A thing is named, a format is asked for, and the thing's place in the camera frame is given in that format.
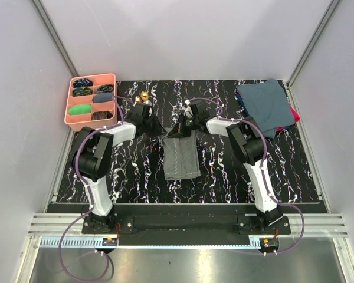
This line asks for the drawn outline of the grey stitched cloth napkin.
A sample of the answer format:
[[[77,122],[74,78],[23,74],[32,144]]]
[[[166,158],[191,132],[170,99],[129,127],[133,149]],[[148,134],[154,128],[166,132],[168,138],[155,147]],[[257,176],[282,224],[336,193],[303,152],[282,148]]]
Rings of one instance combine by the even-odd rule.
[[[189,137],[162,137],[163,171],[167,181],[194,179],[201,176],[196,131]]]

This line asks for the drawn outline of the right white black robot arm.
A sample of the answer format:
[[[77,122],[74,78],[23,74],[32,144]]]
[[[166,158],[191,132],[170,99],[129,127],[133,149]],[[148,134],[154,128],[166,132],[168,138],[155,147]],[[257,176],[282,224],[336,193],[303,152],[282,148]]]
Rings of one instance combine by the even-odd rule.
[[[232,151],[247,170],[255,196],[256,219],[254,227],[261,233],[270,233],[283,217],[271,188],[267,168],[266,139],[255,120],[213,116],[204,105],[204,98],[186,100],[183,113],[168,133],[169,138],[181,139],[193,131],[229,138]]]

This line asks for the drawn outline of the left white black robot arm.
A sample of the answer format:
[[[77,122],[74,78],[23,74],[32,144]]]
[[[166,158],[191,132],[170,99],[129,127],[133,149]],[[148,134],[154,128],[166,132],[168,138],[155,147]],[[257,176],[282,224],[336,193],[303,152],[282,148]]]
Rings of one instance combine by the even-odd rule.
[[[89,210],[83,215],[86,226],[102,233],[110,233],[119,227],[106,183],[112,148],[144,134],[155,137],[165,133],[150,101],[136,102],[127,116],[114,125],[100,129],[83,127],[78,132],[70,163],[88,196]]]

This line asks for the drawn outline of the brown patterned roll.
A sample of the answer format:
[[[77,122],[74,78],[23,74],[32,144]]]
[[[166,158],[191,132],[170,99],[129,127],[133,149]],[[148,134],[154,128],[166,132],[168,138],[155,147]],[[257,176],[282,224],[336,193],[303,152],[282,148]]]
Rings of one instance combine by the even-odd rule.
[[[92,120],[106,120],[113,117],[109,111],[97,111],[92,114]]]

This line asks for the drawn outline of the grey rolled cloth in tray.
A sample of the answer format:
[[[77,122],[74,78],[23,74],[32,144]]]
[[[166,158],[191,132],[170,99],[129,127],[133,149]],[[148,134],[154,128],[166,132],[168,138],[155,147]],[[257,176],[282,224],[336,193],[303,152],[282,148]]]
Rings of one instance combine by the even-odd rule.
[[[98,93],[93,99],[92,103],[106,103],[113,101],[114,94],[113,93]]]

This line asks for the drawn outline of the teal patterned roll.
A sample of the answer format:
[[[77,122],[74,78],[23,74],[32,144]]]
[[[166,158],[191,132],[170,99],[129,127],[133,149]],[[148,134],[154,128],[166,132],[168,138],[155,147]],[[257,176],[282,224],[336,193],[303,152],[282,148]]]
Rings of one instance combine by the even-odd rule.
[[[96,93],[111,93],[114,92],[114,85],[113,84],[105,84],[101,85],[97,88]]]

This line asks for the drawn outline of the pink compartment organizer tray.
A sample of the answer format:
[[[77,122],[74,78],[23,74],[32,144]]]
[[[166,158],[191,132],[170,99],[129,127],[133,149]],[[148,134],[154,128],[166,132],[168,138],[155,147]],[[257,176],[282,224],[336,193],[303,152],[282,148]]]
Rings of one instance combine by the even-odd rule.
[[[70,80],[64,122],[73,131],[94,129],[117,122],[116,76],[113,73],[74,77]]]

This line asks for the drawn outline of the green rolled cloth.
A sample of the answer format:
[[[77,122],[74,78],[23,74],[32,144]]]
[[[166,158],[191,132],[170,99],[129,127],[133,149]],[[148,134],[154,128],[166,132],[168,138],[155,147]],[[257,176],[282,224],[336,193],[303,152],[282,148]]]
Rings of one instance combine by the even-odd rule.
[[[91,110],[92,110],[91,104],[78,104],[78,105],[72,106],[68,110],[68,114],[71,116],[89,114],[89,113],[91,113]]]

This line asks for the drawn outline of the yellow blue patterned roll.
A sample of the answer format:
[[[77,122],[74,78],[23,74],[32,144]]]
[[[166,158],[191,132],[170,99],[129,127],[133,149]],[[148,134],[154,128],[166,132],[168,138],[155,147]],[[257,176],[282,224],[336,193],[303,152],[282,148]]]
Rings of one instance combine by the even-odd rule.
[[[86,86],[77,87],[72,91],[73,97],[89,96],[92,94],[93,94],[93,89]]]

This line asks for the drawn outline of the blue patterned roll top left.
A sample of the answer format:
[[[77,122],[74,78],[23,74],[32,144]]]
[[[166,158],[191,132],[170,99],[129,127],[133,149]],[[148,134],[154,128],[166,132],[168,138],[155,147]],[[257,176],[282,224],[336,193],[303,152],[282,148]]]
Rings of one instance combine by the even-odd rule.
[[[79,78],[78,80],[75,80],[72,84],[73,88],[79,88],[79,87],[90,87],[93,86],[94,83],[88,78]]]

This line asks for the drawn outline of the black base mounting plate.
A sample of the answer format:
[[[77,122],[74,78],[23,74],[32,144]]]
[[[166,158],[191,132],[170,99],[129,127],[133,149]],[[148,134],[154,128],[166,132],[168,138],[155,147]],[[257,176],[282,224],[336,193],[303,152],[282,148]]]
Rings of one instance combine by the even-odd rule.
[[[119,233],[129,239],[183,239],[184,241],[214,240],[234,242],[246,236],[289,236],[290,222],[283,216],[265,230],[254,227],[256,208],[246,204],[156,204],[114,206],[118,228],[108,232],[88,227],[83,222],[82,233],[106,236]]]

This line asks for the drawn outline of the blue grey folded cloth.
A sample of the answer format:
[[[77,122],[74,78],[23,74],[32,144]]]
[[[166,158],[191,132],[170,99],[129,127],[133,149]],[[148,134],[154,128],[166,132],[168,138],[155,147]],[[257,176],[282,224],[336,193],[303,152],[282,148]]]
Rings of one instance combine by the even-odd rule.
[[[255,120],[264,137],[273,139],[279,128],[295,124],[284,89],[277,80],[238,85],[236,90],[246,114]]]

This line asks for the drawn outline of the magenta folded cloth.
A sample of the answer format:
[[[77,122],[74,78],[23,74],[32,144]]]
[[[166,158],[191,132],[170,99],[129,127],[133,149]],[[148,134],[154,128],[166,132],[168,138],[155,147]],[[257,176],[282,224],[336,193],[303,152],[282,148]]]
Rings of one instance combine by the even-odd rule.
[[[291,113],[293,115],[293,118],[294,118],[294,123],[291,124],[291,125],[288,125],[288,126],[284,126],[284,127],[279,127],[277,128],[276,132],[280,132],[282,130],[287,130],[289,129],[291,126],[295,125],[297,122],[300,121],[300,116],[299,114],[296,112],[296,110],[294,108],[292,108],[292,106],[290,106],[290,110],[291,110]]]

